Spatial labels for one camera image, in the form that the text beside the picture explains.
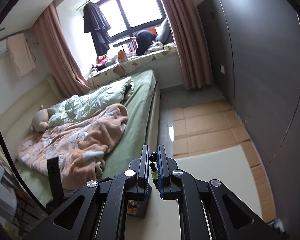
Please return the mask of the pink fleece blanket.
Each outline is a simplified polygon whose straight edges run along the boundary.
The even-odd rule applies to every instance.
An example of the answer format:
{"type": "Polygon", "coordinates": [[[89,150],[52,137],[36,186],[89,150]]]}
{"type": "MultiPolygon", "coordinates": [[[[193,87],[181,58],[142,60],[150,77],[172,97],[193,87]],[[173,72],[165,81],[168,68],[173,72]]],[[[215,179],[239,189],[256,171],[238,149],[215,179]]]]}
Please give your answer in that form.
{"type": "Polygon", "coordinates": [[[121,140],[127,121],[126,107],[115,103],[86,120],[32,133],[19,145],[16,158],[47,175],[47,159],[58,156],[62,187],[75,190],[102,178],[104,158],[121,140]]]}

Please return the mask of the white foam table mat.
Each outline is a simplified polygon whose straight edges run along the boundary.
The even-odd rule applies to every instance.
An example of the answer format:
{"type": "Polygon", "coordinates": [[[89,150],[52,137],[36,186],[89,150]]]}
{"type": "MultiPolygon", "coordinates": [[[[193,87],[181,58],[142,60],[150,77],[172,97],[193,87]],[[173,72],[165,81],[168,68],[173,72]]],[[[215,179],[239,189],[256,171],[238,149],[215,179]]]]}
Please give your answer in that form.
{"type": "MultiPolygon", "coordinates": [[[[261,204],[250,166],[240,146],[176,160],[178,167],[202,181],[220,180],[262,217],[261,204]]],[[[178,203],[162,200],[152,187],[144,219],[128,216],[125,239],[181,239],[178,203]]]]}

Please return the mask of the beige plush toy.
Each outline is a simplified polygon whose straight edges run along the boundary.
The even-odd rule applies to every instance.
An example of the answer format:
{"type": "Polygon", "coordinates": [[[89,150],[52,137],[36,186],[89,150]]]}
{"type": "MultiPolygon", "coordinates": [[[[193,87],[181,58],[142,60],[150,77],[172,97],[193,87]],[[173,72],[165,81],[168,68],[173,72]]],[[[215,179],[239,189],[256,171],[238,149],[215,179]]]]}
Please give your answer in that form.
{"type": "Polygon", "coordinates": [[[30,133],[38,132],[43,133],[48,128],[48,122],[52,115],[57,112],[55,107],[44,108],[43,105],[40,105],[39,111],[34,115],[31,126],[30,133]]]}

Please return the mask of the bed with green sheet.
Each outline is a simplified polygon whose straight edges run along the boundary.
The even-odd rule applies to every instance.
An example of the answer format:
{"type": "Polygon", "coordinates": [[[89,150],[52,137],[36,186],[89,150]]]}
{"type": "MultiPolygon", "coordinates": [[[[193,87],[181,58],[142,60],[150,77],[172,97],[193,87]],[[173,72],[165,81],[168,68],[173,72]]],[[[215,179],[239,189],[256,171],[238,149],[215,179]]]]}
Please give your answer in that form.
{"type": "Polygon", "coordinates": [[[58,158],[66,192],[124,171],[149,141],[158,96],[151,69],[65,100],[47,79],[0,115],[0,131],[21,178],[46,205],[49,159],[58,158]]]}

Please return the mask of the light green floral duvet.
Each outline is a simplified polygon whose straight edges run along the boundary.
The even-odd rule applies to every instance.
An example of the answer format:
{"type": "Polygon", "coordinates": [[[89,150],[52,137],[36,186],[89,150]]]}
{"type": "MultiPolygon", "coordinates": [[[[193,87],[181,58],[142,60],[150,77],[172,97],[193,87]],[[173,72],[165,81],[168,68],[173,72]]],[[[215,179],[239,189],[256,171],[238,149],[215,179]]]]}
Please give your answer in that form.
{"type": "Polygon", "coordinates": [[[133,91],[134,82],[132,77],[128,76],[85,95],[73,95],[52,106],[54,114],[49,118],[48,127],[83,121],[100,109],[114,103],[124,102],[132,95],[133,91]]]}

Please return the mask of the floral window seat cushion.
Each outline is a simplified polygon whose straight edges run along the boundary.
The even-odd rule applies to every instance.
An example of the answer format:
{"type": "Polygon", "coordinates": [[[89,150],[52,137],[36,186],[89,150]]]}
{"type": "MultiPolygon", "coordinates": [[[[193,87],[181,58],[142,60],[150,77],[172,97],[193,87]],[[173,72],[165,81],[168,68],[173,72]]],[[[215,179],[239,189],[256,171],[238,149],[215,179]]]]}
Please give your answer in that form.
{"type": "Polygon", "coordinates": [[[88,82],[97,88],[132,73],[148,69],[152,69],[157,73],[162,87],[174,84],[174,81],[167,77],[167,74],[170,73],[172,73],[173,78],[181,82],[180,59],[175,44],[169,43],[163,47],[154,47],[153,50],[148,51],[145,55],[134,55],[122,63],[116,60],[114,64],[103,70],[94,70],[89,75],[88,82]]]}

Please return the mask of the pink curtain left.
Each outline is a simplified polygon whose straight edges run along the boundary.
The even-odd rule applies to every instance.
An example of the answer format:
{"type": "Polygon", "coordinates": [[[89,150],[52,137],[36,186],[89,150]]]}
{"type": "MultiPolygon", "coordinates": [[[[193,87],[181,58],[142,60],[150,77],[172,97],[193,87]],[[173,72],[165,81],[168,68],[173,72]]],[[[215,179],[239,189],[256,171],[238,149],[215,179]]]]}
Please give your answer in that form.
{"type": "Polygon", "coordinates": [[[57,14],[51,3],[33,25],[39,46],[62,93],[71,97],[83,95],[94,87],[83,77],[76,63],[57,14]]]}

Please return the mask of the pink curtain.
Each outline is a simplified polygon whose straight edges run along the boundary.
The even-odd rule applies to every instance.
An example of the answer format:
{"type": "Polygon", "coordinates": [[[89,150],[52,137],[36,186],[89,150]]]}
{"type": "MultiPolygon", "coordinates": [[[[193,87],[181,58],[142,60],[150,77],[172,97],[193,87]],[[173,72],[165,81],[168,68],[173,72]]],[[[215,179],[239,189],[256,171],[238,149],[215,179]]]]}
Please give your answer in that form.
{"type": "Polygon", "coordinates": [[[51,3],[33,25],[39,46],[62,93],[71,97],[83,95],[94,87],[83,77],[76,63],[57,14],[51,3]]]}
{"type": "Polygon", "coordinates": [[[178,51],[187,90],[212,84],[206,40],[197,8],[192,0],[161,0],[178,51]]]}

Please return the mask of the black bag on sill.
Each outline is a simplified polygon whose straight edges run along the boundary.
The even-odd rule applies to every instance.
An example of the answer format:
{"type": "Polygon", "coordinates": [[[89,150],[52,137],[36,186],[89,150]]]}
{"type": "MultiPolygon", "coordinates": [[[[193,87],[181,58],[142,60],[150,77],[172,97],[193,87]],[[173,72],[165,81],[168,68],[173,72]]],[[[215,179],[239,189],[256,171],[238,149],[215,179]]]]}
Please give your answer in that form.
{"type": "Polygon", "coordinates": [[[156,35],[149,30],[141,30],[136,36],[136,42],[138,47],[136,49],[136,55],[142,56],[147,49],[151,46],[152,42],[155,41],[156,35]]]}

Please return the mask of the grey pillow on sill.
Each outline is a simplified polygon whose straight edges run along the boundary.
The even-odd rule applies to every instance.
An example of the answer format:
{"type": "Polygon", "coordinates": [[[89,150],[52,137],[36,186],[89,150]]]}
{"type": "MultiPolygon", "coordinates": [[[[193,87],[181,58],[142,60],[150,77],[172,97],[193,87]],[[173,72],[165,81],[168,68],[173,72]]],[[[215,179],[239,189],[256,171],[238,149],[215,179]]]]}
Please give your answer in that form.
{"type": "Polygon", "coordinates": [[[163,45],[174,42],[167,18],[164,19],[160,27],[161,27],[161,32],[156,36],[155,40],[157,42],[161,42],[163,45]]]}

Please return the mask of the window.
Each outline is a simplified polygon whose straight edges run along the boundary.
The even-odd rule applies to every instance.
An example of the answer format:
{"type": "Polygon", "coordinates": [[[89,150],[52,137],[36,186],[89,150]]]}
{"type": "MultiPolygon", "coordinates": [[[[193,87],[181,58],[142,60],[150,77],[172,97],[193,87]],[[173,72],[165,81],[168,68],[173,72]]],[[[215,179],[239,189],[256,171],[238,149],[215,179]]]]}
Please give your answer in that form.
{"type": "Polygon", "coordinates": [[[154,29],[166,18],[160,0],[101,0],[97,4],[111,26],[108,34],[114,40],[154,29]]]}

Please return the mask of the dark wardrobe doors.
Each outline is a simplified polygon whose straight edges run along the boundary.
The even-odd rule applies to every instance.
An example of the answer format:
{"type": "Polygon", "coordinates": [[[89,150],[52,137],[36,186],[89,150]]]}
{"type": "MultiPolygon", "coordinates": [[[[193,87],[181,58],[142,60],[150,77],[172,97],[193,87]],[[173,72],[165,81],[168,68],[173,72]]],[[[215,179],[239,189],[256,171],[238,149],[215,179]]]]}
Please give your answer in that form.
{"type": "Polygon", "coordinates": [[[276,214],[300,239],[300,14],[287,0],[203,0],[216,86],[268,175],[276,214]]]}

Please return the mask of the black hanging clothes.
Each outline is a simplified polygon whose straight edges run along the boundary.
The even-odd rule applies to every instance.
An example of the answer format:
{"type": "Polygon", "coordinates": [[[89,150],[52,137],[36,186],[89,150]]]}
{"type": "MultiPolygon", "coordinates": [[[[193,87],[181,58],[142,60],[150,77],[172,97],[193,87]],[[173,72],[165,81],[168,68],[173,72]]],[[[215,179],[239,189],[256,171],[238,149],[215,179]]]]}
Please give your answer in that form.
{"type": "Polygon", "coordinates": [[[105,55],[112,42],[108,31],[111,29],[100,7],[93,3],[87,3],[83,8],[84,32],[90,33],[98,56],[105,55]]]}

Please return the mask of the pink curtain right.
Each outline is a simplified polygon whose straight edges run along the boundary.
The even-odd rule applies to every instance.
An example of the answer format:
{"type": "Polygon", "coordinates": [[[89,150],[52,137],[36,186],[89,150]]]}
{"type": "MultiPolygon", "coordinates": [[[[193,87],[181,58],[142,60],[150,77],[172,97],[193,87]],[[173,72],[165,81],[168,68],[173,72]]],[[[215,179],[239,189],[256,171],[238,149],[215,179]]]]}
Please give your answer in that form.
{"type": "Polygon", "coordinates": [[[212,84],[206,40],[197,8],[192,0],[161,0],[178,51],[187,90],[212,84]]]}

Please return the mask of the pink towel on wall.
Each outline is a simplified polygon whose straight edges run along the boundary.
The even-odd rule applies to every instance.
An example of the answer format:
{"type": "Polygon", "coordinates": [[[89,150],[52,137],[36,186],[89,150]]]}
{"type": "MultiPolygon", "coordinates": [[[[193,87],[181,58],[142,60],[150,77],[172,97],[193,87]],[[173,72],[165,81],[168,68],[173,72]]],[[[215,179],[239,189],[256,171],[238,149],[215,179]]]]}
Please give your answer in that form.
{"type": "Polygon", "coordinates": [[[36,74],[34,59],[23,33],[9,36],[7,48],[10,52],[11,64],[19,79],[28,73],[36,74]]]}

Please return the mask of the wall air conditioner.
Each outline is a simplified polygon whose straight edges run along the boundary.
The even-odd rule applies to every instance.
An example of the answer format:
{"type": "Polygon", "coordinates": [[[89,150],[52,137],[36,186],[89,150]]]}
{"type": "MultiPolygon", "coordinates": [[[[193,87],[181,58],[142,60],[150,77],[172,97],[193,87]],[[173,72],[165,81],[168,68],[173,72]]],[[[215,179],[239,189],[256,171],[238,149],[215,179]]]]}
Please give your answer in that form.
{"type": "Polygon", "coordinates": [[[9,52],[9,48],[7,46],[7,39],[0,41],[0,57],[4,56],[9,52]]]}

